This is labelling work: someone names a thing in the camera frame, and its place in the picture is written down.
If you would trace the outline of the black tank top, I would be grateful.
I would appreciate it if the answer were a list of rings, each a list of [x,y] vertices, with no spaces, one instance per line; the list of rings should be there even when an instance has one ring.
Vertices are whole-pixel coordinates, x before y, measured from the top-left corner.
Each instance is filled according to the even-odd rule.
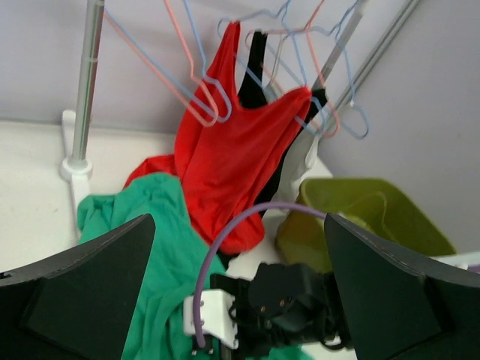
[[[247,68],[249,70],[245,71],[244,79],[241,83],[240,89],[238,90],[238,99],[241,105],[247,109],[256,109],[267,104],[266,96],[263,94],[262,90],[262,65],[266,51],[267,38],[268,35],[262,33],[261,31],[255,31],[253,34],[247,63]],[[252,77],[253,75],[258,78],[260,85],[254,81],[254,78]],[[320,109],[327,104],[328,99],[326,96],[326,90],[324,88],[313,90],[313,96],[319,101],[319,105],[321,106]],[[319,109],[317,108],[316,104],[310,103],[310,109],[304,120],[305,123],[309,123],[318,112]],[[266,185],[256,197],[254,205],[272,200],[281,183],[281,172],[282,170],[286,169],[284,161],[291,146],[292,145],[289,145],[286,148],[276,170],[273,172],[270,179],[266,182]],[[233,255],[229,255],[223,253],[221,250],[218,250],[217,255],[220,258],[223,266],[228,269],[230,260],[235,259],[239,254],[235,253]]]

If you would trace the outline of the white tank top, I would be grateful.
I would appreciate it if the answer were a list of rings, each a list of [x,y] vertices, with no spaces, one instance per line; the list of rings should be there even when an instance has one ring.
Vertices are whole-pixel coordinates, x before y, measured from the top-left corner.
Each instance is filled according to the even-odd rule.
[[[269,83],[263,88],[263,94],[268,103],[277,100],[283,95],[283,90],[276,82],[278,65],[281,51],[286,37],[281,38],[275,54],[274,67],[271,72]],[[313,97],[318,100],[319,105],[312,102],[304,122],[308,124],[317,113],[327,104],[328,98],[324,88],[313,90]],[[317,163],[317,148],[319,138],[310,134],[307,129],[302,128],[293,142],[283,153],[280,163],[273,172],[270,179],[256,198],[257,203],[275,201],[294,201],[299,194],[299,185],[305,174],[314,168]]]

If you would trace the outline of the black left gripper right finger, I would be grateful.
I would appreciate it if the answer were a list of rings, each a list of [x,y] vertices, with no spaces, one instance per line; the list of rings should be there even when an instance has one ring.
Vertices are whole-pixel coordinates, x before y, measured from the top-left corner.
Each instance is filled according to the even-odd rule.
[[[328,252],[358,359],[478,359],[479,274],[336,214]]]

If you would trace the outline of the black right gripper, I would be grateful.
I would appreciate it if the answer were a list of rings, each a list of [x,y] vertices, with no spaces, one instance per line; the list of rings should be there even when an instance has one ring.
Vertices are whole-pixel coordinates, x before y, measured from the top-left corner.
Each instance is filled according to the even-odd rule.
[[[263,262],[251,280],[213,274],[210,286],[234,298],[227,314],[238,327],[238,348],[221,346],[222,359],[260,359],[273,349],[312,343],[331,351],[353,347],[332,272]]]

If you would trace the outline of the olive green plastic basket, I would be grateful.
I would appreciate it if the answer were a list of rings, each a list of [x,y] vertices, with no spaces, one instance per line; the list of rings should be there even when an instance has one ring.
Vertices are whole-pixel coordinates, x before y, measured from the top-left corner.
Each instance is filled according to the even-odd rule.
[[[339,214],[371,233],[429,257],[455,254],[451,242],[399,188],[381,178],[307,178],[296,202]],[[291,211],[279,226],[275,245],[288,264],[306,263],[318,272],[332,264],[324,222]]]

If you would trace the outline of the green tank top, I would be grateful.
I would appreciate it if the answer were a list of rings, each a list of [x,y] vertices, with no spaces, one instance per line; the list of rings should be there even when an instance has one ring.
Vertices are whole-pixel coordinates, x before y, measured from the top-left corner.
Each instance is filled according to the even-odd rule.
[[[89,195],[77,208],[80,241],[88,242],[144,214],[156,227],[123,359],[192,359],[183,332],[183,301],[193,294],[208,245],[195,230],[180,180],[164,172],[134,179],[124,190]]]

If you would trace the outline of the metal clothes rack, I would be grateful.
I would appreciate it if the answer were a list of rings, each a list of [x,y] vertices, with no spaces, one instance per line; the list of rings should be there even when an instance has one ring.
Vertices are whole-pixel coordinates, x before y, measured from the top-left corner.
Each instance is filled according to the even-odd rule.
[[[65,158],[61,162],[59,173],[70,186],[73,221],[77,220],[78,205],[90,194],[89,181],[93,173],[93,164],[87,159],[86,152],[92,119],[104,8],[104,1],[91,0],[87,2],[76,109],[66,109],[61,114]]]

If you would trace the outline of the red tank top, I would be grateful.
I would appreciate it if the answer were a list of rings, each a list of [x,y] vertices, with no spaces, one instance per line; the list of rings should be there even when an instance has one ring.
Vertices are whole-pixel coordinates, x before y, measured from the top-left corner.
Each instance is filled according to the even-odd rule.
[[[157,172],[179,177],[193,228],[207,244],[254,204],[311,105],[311,91],[300,87],[256,109],[243,107],[235,82],[240,34],[239,22],[226,27],[207,71],[220,81],[230,99],[229,119],[203,127],[185,113],[173,153],[146,158],[126,181],[130,184]]]

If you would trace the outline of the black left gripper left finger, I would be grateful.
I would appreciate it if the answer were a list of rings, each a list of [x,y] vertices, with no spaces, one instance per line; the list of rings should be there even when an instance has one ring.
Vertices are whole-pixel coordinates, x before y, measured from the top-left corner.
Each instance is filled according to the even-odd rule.
[[[120,359],[155,237],[150,214],[1,273],[2,359]]]

